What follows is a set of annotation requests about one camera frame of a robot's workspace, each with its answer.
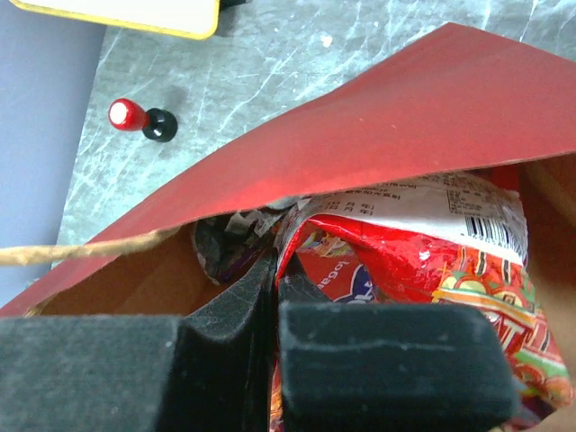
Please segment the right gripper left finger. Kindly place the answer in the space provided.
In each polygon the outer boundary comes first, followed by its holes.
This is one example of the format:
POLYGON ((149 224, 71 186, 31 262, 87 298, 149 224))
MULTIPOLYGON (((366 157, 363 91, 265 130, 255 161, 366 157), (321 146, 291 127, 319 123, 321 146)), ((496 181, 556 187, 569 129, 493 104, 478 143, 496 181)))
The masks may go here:
POLYGON ((275 264, 188 317, 3 319, 2 430, 268 430, 275 264))

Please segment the purple candy packet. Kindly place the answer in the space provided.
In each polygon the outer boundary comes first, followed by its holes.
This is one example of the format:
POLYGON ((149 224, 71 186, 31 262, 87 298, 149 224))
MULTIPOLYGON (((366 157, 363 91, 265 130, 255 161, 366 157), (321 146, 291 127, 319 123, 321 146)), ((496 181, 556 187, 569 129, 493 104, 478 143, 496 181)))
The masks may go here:
POLYGON ((259 254, 275 240, 292 207, 304 205, 305 195, 289 196, 249 211, 212 216, 195 222, 190 237, 199 264, 215 284, 240 278, 259 254))

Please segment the red paper bag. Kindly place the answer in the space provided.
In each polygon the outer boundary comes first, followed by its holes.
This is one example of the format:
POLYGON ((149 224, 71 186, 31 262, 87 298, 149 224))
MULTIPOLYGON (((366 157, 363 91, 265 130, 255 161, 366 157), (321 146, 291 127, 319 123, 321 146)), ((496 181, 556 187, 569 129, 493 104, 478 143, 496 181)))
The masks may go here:
POLYGON ((233 140, 158 189, 1 310, 188 314, 218 294, 189 224, 322 194, 575 150, 575 65, 449 23, 233 140))

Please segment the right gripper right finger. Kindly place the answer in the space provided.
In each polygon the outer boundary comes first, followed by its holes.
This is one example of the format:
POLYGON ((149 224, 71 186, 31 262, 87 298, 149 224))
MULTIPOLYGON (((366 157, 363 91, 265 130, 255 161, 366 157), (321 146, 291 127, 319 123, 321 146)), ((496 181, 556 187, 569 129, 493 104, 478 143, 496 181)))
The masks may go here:
POLYGON ((475 308, 333 302, 297 258, 278 293, 288 431, 488 431, 520 409, 494 327, 475 308))

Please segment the large red snack bag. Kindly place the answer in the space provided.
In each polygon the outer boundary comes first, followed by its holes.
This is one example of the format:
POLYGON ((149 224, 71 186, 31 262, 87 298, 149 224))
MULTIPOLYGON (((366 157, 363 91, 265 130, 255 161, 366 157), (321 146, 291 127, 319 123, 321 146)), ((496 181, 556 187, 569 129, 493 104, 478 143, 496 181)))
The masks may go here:
POLYGON ((275 238, 331 301, 461 303, 499 337, 521 398, 507 431, 571 404, 568 369, 529 279, 518 171, 424 175, 300 199, 275 238))

